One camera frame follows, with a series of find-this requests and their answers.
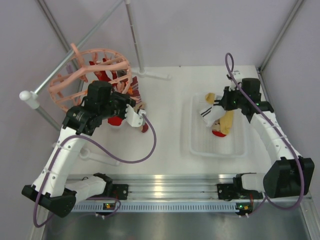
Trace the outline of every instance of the gray wall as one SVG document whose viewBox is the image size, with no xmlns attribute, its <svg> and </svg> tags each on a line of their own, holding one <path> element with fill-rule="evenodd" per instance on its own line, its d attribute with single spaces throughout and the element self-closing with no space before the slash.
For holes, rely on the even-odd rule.
<svg viewBox="0 0 320 240">
<path fill-rule="evenodd" d="M 320 1 L 305 1 L 263 76 L 284 132 L 315 163 L 311 193 L 320 213 L 319 9 Z"/>
<path fill-rule="evenodd" d="M 115 0 L 46 0 L 77 42 Z M 147 66 L 259 65 L 295 0 L 132 0 Z M 137 65 L 122 4 L 84 48 L 111 48 Z"/>
<path fill-rule="evenodd" d="M 0 238 L 23 240 L 32 226 L 33 203 L 21 190 L 43 169 L 58 133 L 19 93 L 34 90 L 64 51 L 34 0 L 1 1 L 0 33 Z M 62 121 L 46 90 L 40 102 Z"/>
</svg>

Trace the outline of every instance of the wall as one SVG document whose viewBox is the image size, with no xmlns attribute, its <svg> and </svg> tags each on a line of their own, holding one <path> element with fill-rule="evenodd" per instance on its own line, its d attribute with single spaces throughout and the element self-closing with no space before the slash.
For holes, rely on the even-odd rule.
<svg viewBox="0 0 320 240">
<path fill-rule="evenodd" d="M 46 0 L 70 42 L 78 42 L 115 0 Z M 238 65 L 263 61 L 295 0 L 132 0 L 146 66 Z M 111 48 L 134 66 L 122 4 L 83 48 Z"/>
<path fill-rule="evenodd" d="M 294 147 L 315 163 L 311 193 L 320 213 L 320 1 L 307 0 L 263 76 Z"/>
<path fill-rule="evenodd" d="M 64 56 L 34 0 L 3 0 L 0 7 L 0 206 L 1 239 L 26 239 L 33 202 L 21 194 L 43 169 L 57 139 L 45 120 L 20 101 Z M 45 90 L 40 102 L 62 121 L 63 113 Z"/>
</svg>

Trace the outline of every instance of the clear plastic container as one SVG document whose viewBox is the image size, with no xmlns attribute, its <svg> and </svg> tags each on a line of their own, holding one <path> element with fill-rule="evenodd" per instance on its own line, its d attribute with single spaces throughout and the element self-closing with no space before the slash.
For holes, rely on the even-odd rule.
<svg viewBox="0 0 320 240">
<path fill-rule="evenodd" d="M 208 104 L 205 96 L 208 92 L 196 93 L 190 104 L 189 149 L 195 155 L 213 158 L 239 158 L 248 152 L 247 125 L 240 109 L 234 111 L 232 128 L 225 137 L 218 137 L 206 127 L 199 111 Z"/>
</svg>

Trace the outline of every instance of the yellow cloth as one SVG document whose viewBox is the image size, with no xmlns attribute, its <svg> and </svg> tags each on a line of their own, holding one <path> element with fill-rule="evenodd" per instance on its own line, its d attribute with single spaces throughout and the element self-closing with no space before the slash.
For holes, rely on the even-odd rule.
<svg viewBox="0 0 320 240">
<path fill-rule="evenodd" d="M 232 127 L 232 122 L 234 119 L 234 111 L 226 111 L 225 115 L 220 118 L 220 132 L 224 135 L 230 133 Z"/>
<path fill-rule="evenodd" d="M 205 101 L 208 104 L 214 104 L 215 98 L 216 98 L 216 95 L 212 92 L 209 92 L 207 95 L 205 95 Z"/>
</svg>

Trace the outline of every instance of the gray floor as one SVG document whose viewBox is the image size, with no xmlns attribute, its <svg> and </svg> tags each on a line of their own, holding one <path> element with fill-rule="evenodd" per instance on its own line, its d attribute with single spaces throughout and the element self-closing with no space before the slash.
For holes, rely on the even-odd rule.
<svg viewBox="0 0 320 240">
<path fill-rule="evenodd" d="M 83 213 L 54 218 L 57 231 Z M 300 209 L 281 211 L 265 204 L 255 215 L 236 218 L 222 213 L 118 213 L 102 220 L 87 215 L 42 240 L 308 240 Z"/>
</svg>

